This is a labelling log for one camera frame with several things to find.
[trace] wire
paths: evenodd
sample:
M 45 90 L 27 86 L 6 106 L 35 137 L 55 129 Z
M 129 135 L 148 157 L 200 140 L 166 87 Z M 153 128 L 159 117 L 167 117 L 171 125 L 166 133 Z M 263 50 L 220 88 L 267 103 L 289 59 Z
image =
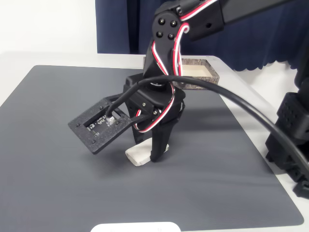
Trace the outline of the wire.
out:
M 172 76 L 172 75 L 150 77 L 143 79 L 139 82 L 136 82 L 120 98 L 114 101 L 114 103 L 109 107 L 108 111 L 106 112 L 106 115 L 108 115 L 108 113 L 111 114 L 114 109 L 116 109 L 123 102 L 125 102 L 140 87 L 145 86 L 151 82 L 162 82 L 162 81 L 176 81 L 204 87 L 208 90 L 211 90 L 228 98 L 235 104 L 239 105 L 241 108 L 243 108 L 250 115 L 252 115 L 256 120 L 258 120 L 265 128 L 267 128 L 272 133 L 272 135 L 282 145 L 282 147 L 292 155 L 294 161 L 301 164 L 300 169 L 302 173 L 306 176 L 307 179 L 309 179 L 309 165 L 306 157 L 302 154 L 302 152 L 297 148 L 297 146 L 295 146 L 292 140 L 281 129 L 279 129 L 264 114 L 262 114 L 258 109 L 256 109 L 247 101 L 245 101 L 243 98 L 239 97 L 235 93 L 232 93 L 231 91 L 221 86 L 215 85 L 213 83 L 204 80 L 195 79 L 189 76 Z
M 156 60 L 157 65 L 159 66 L 159 68 L 161 69 L 161 71 L 165 74 L 168 75 L 168 70 L 165 68 L 162 60 L 160 59 L 160 56 L 158 55 L 158 53 L 156 52 L 155 49 L 155 41 L 153 42 L 153 46 L 152 46 L 152 52 L 153 52 L 153 56 Z
M 135 117 L 140 116 L 140 113 L 141 113 L 141 110 L 139 109 L 139 110 L 136 112 Z M 139 130 L 139 128 L 138 128 L 138 126 L 137 126 L 137 123 L 136 123 L 136 124 L 134 124 L 134 128 L 135 128 L 135 129 L 137 129 L 137 130 Z
M 182 38 L 183 33 L 188 33 L 189 32 L 189 24 L 188 23 L 183 23 L 176 35 L 175 38 L 175 43 L 174 43 L 174 50 L 173 50 L 173 71 L 175 75 L 181 75 L 181 70 L 182 70 L 182 64 L 180 61 L 180 41 Z
M 197 15 L 198 13 L 200 13 L 202 10 L 204 10 L 205 8 L 209 7 L 210 5 L 212 5 L 213 3 L 215 3 L 217 0 L 207 0 L 204 3 L 200 4 L 198 7 L 196 7 L 193 11 L 183 15 L 180 17 L 181 21 L 185 21 L 188 20 L 190 18 L 192 18 L 193 16 Z
M 158 118 L 155 121 L 153 121 L 147 128 L 145 128 L 143 130 L 139 130 L 138 128 L 136 128 L 137 130 L 139 130 L 140 133 L 146 133 L 146 132 L 150 131 L 153 127 L 155 127 L 164 118 L 164 116 L 171 109 L 171 107 L 174 103 L 174 100 L 175 100 L 175 89 L 174 89 L 174 85 L 173 85 L 172 82 L 170 82 L 170 87 L 172 89 L 172 97 L 171 97 L 171 100 L 169 101 L 169 104 L 167 105 L 165 110 L 158 116 Z

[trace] white table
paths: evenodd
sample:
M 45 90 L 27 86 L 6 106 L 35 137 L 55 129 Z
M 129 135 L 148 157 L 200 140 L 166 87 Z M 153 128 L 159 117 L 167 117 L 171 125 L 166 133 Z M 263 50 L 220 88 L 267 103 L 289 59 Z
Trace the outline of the white table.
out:
M 277 120 L 275 109 L 249 87 L 223 61 L 213 56 L 186 56 L 184 58 L 205 58 L 220 76 L 219 85 L 238 94 L 249 103 L 257 107 L 273 122 Z M 9 97 L 22 79 L 35 65 L 59 65 L 102 68 L 142 69 L 143 55 L 116 55 L 116 54 L 61 54 L 61 53 L 31 53 L 8 52 L 0 54 L 0 105 Z M 224 102 L 234 114 L 249 138 L 265 158 L 267 148 L 265 141 L 269 135 L 266 129 L 244 110 L 223 97 Z M 298 198 L 292 191 L 295 182 L 288 174 L 268 163 L 276 177 L 285 188 L 305 222 L 300 226 L 239 229 L 244 232 L 307 232 L 309 230 L 309 200 Z

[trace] navy blue curtain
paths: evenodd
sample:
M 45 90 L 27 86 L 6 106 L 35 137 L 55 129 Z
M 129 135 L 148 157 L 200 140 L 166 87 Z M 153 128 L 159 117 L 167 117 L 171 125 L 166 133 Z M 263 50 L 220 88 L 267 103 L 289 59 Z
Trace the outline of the navy blue curtain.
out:
M 153 15 L 163 2 L 96 0 L 98 53 L 146 54 Z M 294 0 L 227 25 L 224 31 L 199 41 L 184 36 L 182 54 L 217 56 L 237 71 L 261 69 L 276 60 L 288 61 L 295 69 L 307 46 L 309 0 Z

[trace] white sponge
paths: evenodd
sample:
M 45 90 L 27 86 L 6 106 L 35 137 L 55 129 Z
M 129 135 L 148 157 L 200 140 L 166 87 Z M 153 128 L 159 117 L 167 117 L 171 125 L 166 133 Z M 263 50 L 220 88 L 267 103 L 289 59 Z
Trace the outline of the white sponge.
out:
M 126 150 L 127 158 L 135 165 L 142 166 L 150 161 L 150 154 L 152 150 L 153 139 L 147 139 L 144 142 L 137 144 Z

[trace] black 3d printed part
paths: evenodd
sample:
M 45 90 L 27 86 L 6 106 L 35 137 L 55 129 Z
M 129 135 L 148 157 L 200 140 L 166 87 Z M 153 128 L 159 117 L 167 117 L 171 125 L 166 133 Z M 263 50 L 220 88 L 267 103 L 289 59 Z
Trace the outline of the black 3d printed part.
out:
M 106 118 L 106 110 L 120 96 L 121 94 L 103 98 L 68 123 L 70 129 L 93 154 L 105 148 L 134 123 L 148 118 L 146 115 L 130 118 L 119 108 L 114 110 L 114 118 Z

